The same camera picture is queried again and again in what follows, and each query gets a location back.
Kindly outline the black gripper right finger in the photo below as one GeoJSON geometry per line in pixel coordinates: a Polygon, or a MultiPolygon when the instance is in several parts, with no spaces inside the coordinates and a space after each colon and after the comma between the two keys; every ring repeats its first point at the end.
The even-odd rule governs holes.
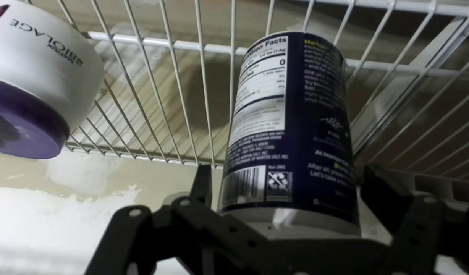
{"type": "Polygon", "coordinates": [[[382,275],[437,275],[438,256],[469,272],[469,205],[411,193],[371,165],[362,169],[360,199],[393,237],[382,275]]]}

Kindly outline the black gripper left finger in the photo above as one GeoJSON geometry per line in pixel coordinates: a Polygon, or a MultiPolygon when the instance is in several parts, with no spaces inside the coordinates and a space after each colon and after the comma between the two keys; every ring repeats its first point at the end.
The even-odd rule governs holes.
{"type": "Polygon", "coordinates": [[[177,259],[191,275],[229,275],[229,262],[211,228],[212,172],[200,165],[191,191],[159,210],[131,205],[108,222],[84,275],[154,275],[157,263],[177,259]]]}

